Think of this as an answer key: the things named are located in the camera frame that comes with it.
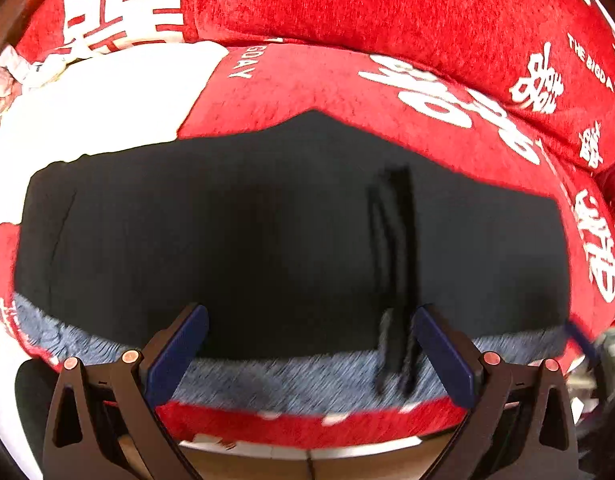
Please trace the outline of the black pants with patterned waistband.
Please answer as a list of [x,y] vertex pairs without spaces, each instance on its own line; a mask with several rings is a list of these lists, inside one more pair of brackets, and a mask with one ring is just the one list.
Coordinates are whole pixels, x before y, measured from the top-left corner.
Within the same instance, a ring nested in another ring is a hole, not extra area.
[[201,304],[176,400],[321,415],[441,396],[411,336],[426,304],[511,362],[562,352],[570,278],[553,200],[307,112],[37,172],[14,299],[30,341],[86,363]]

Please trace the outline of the red pillow with white characters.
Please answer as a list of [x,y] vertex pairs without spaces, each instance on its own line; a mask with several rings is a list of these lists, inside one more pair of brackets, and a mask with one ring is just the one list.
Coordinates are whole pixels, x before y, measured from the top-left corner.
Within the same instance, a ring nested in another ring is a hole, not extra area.
[[43,0],[18,51],[290,40],[404,58],[478,89],[571,162],[615,162],[615,26],[599,0]]

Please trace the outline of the red blanket with white characters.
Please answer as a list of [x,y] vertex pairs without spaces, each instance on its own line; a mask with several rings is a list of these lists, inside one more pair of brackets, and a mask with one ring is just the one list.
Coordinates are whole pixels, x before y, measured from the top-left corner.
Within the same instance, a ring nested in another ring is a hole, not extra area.
[[[472,180],[553,200],[565,229],[567,321],[597,336],[615,321],[615,223],[594,179],[551,154],[545,136],[485,94],[376,54],[259,44],[145,44],[62,64],[0,110],[0,324],[51,367],[65,359],[22,330],[14,299],[32,177],[54,162],[257,132],[318,112]],[[547,356],[569,365],[567,343]],[[321,415],[230,410],[171,396],[158,412],[175,438],[327,448],[422,436],[455,425],[441,396]]]

